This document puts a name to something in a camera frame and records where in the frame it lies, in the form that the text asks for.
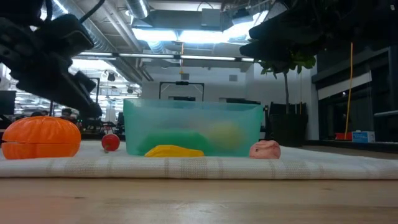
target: striped cloth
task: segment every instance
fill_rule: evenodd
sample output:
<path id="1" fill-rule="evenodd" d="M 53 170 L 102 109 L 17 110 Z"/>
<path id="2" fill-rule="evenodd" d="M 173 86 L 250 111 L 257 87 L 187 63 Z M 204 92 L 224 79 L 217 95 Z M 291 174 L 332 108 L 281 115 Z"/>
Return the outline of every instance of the striped cloth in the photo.
<path id="1" fill-rule="evenodd" d="M 0 177 L 124 177 L 174 179 L 398 179 L 398 161 L 281 147 L 279 160 L 245 157 L 145 158 L 125 145 L 104 154 L 83 142 L 73 158 L 0 159 Z"/>

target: wooden table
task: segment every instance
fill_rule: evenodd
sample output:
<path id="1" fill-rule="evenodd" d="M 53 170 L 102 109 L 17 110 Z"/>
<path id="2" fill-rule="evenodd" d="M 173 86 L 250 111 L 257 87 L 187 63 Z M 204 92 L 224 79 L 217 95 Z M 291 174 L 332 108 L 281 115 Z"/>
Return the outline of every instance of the wooden table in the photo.
<path id="1" fill-rule="evenodd" d="M 3 179 L 0 223 L 398 223 L 398 181 Z"/>

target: red ball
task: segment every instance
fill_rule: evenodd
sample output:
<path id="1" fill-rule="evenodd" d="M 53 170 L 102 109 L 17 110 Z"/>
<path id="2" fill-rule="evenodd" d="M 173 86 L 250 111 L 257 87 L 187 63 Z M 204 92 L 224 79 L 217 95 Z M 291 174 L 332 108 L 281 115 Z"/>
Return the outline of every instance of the red ball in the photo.
<path id="1" fill-rule="evenodd" d="M 105 151 L 116 151 L 120 145 L 120 139 L 115 134 L 107 134 L 102 138 L 102 147 Z"/>

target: green object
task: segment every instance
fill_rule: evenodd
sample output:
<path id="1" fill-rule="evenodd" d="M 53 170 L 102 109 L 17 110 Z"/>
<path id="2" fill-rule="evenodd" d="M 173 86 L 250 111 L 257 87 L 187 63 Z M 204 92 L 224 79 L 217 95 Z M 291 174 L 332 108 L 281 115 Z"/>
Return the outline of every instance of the green object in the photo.
<path id="1" fill-rule="evenodd" d="M 248 156 L 258 142 L 261 105 L 125 99 L 127 152 L 143 156 L 158 145 L 201 150 L 206 156 Z"/>

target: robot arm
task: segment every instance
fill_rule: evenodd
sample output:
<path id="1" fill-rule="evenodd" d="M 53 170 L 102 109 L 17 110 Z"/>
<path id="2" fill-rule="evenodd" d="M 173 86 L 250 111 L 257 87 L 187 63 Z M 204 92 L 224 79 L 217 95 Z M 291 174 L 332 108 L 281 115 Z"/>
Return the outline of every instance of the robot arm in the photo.
<path id="1" fill-rule="evenodd" d="M 0 7 L 0 62 L 11 69 L 18 80 L 17 88 L 54 102 L 75 108 L 87 116 L 100 116 L 101 108 L 90 98 L 95 88 L 82 72 L 68 72 L 71 58 L 92 49 L 94 44 L 82 22 L 97 6 L 80 20 L 65 14 L 54 20 L 40 19 L 44 0 L 13 0 Z M 51 0 L 46 0 L 51 11 Z M 37 26 L 31 31 L 29 26 Z"/>

